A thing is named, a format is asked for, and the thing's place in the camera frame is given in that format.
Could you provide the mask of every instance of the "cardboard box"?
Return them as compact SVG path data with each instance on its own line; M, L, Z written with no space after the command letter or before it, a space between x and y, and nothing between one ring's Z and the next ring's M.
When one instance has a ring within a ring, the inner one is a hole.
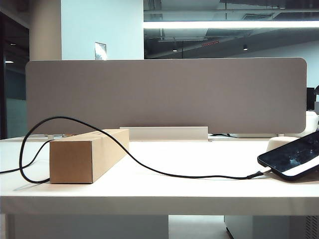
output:
M104 129L129 149L128 129ZM99 131L50 142L51 183L93 183L126 155Z

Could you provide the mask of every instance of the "ceiling light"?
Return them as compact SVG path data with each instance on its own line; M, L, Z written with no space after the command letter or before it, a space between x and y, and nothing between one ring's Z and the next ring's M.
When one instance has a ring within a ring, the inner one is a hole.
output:
M319 21L145 21L143 28L147 29L252 29L252 28L314 28L319 27Z

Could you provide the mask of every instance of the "desk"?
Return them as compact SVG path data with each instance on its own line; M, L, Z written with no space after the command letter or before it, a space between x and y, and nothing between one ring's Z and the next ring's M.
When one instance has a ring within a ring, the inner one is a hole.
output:
M42 142L27 144L25 158ZM1 169L17 166L18 142L0 142ZM131 142L142 163L169 173L246 176L259 170L267 141ZM48 147L25 170L48 177ZM252 180L182 179L156 174L129 157L88 185L29 184L19 172L1 175L7 215L319 215L319 175L295 183L274 175Z

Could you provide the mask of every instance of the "desk divider panel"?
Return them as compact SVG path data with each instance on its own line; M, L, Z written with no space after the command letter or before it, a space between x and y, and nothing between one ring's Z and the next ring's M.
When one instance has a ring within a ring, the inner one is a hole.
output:
M306 72L302 58L31 61L26 67L28 127L63 115L99 128L301 132ZM87 131L59 119L37 132Z

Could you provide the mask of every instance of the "smartphone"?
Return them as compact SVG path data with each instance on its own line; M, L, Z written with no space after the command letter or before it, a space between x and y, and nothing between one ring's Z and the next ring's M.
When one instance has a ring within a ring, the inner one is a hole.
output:
M285 180L296 180L319 169L319 131L275 148L257 158Z

